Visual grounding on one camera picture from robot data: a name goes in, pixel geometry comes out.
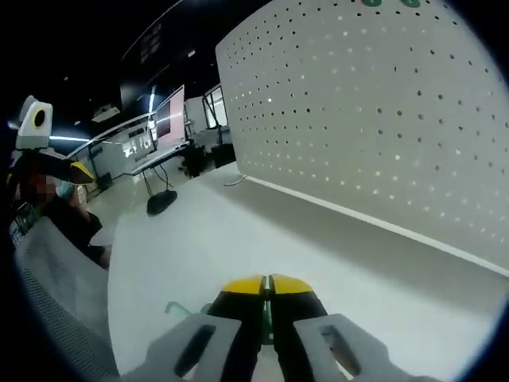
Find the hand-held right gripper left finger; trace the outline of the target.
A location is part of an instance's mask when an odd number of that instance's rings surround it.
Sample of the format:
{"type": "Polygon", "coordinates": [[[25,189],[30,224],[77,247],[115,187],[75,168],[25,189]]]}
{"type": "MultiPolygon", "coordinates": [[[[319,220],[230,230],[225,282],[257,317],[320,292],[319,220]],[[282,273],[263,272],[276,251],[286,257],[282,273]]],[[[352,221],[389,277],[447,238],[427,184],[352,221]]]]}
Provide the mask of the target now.
{"type": "Polygon", "coordinates": [[[226,284],[207,313],[191,314],[153,341],[143,364],[122,381],[249,380],[262,343],[266,277],[226,284]]]}

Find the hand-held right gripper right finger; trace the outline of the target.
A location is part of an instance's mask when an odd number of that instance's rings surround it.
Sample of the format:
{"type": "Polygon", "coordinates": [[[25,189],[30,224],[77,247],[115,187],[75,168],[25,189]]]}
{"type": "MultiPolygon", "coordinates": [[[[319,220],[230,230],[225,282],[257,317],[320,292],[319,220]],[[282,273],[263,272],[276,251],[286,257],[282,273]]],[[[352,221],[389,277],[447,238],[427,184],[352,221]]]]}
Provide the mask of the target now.
{"type": "Polygon", "coordinates": [[[286,381],[433,381],[393,362],[387,347],[342,314],[330,314],[313,288],[269,276],[274,349],[286,381]]]}

